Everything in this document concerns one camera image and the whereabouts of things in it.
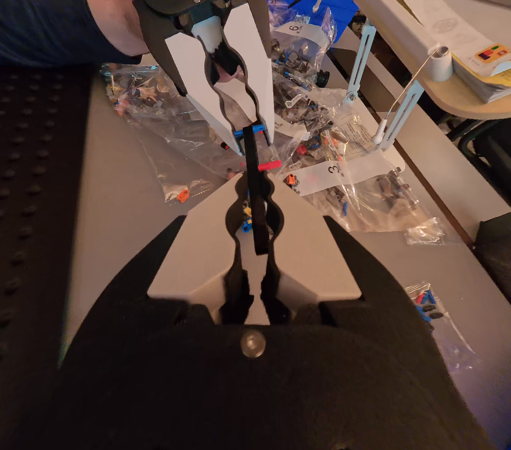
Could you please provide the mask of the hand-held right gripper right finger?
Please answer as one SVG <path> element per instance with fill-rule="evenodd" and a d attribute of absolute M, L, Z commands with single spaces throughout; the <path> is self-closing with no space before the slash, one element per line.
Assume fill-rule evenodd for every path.
<path fill-rule="evenodd" d="M 273 174 L 265 174 L 266 222 L 272 231 L 265 273 L 269 320 L 301 308 L 360 300 L 362 292 L 323 215 Z"/>

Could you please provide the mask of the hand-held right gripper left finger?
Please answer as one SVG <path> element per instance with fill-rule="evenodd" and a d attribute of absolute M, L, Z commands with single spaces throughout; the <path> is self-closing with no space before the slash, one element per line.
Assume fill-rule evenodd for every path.
<path fill-rule="evenodd" d="M 246 200 L 246 175 L 236 174 L 185 216 L 147 294 L 205 306 L 225 323 L 243 297 L 237 232 Z"/>

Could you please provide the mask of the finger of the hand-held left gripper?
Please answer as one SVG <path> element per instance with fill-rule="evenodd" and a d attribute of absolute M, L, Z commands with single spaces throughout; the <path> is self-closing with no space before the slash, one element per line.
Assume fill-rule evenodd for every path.
<path fill-rule="evenodd" d="M 256 115 L 265 126 L 269 145 L 274 141 L 272 66 L 249 4 L 231 9 L 223 27 L 224 40 L 241 60 L 246 87 L 255 97 Z"/>
<path fill-rule="evenodd" d="M 165 40 L 186 89 L 187 99 L 209 126 L 238 156 L 243 150 L 234 136 L 233 125 L 224 111 L 224 101 L 214 89 L 207 67 L 209 56 L 201 40 L 179 32 Z"/>

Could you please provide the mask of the black lego beam with pins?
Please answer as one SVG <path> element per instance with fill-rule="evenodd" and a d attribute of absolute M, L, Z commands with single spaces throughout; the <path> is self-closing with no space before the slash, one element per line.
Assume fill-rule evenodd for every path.
<path fill-rule="evenodd" d="M 267 134 L 262 123 L 252 123 L 235 131 L 234 137 L 244 147 L 247 193 L 252 209 L 252 232 L 256 255 L 273 255 L 274 244 L 284 226 L 282 210 L 273 200 L 275 182 L 267 170 L 259 167 L 256 134 Z"/>

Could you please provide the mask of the person's left forearm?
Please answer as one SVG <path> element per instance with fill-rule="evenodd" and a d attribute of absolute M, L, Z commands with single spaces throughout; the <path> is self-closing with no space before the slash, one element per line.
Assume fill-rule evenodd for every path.
<path fill-rule="evenodd" d="M 138 64 L 99 30 L 87 0 L 1 0 L 1 66 Z"/>

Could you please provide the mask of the clear bag grey lego parts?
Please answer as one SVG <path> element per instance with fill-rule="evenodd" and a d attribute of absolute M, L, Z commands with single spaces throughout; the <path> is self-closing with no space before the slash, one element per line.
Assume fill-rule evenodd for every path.
<path fill-rule="evenodd" d="M 101 74 L 115 112 L 131 128 L 162 188 L 168 204 L 214 190 L 246 170 L 193 104 L 179 95 L 157 65 L 105 63 Z"/>

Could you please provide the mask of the small bag blue lego parts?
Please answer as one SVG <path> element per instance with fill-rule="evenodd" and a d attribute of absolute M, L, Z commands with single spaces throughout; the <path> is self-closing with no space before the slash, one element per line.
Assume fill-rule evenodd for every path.
<path fill-rule="evenodd" d="M 430 331 L 450 373 L 474 369 L 479 364 L 476 353 L 431 284 L 422 282 L 408 286 L 405 292 Z"/>

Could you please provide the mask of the person's left hand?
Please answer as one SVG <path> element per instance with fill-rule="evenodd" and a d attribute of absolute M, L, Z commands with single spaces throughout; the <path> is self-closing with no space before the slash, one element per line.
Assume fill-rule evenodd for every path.
<path fill-rule="evenodd" d="M 133 1 L 87 0 L 93 19 L 105 38 L 130 57 L 149 53 Z"/>

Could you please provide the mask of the clear bag with black wheel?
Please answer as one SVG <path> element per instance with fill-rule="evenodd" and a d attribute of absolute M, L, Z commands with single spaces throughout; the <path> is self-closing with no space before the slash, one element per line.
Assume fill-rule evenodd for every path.
<path fill-rule="evenodd" d="M 268 0 L 273 71 L 306 90 L 326 88 L 330 73 L 324 56 L 337 38 L 330 7 L 318 0 L 311 14 L 300 14 L 284 0 Z"/>

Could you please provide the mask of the crumpled empty clear bag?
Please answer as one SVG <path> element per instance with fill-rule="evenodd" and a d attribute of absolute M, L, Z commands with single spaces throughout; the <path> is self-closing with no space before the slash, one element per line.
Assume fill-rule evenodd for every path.
<path fill-rule="evenodd" d="M 408 228 L 404 232 L 405 241 L 410 246 L 445 245 L 448 243 L 448 233 L 444 221 L 431 217 L 423 223 Z"/>

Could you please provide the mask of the clear bag with warning print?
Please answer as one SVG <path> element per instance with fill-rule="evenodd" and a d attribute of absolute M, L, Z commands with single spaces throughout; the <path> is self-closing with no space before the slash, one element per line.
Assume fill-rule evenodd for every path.
<path fill-rule="evenodd" d="M 300 93 L 275 103 L 281 172 L 324 161 L 363 157 L 374 147 L 373 134 L 354 104 L 343 104 L 342 89 Z"/>

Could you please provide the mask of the black perforated panel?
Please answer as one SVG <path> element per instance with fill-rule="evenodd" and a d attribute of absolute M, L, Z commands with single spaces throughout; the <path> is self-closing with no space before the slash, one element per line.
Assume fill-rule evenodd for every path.
<path fill-rule="evenodd" d="M 96 68 L 1 68 L 1 430 L 58 361 Z"/>

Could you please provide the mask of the black storage case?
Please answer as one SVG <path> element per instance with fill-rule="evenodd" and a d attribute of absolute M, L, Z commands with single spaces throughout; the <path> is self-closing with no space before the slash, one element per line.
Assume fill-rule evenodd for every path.
<path fill-rule="evenodd" d="M 474 254 L 510 302 L 510 212 L 479 224 Z"/>

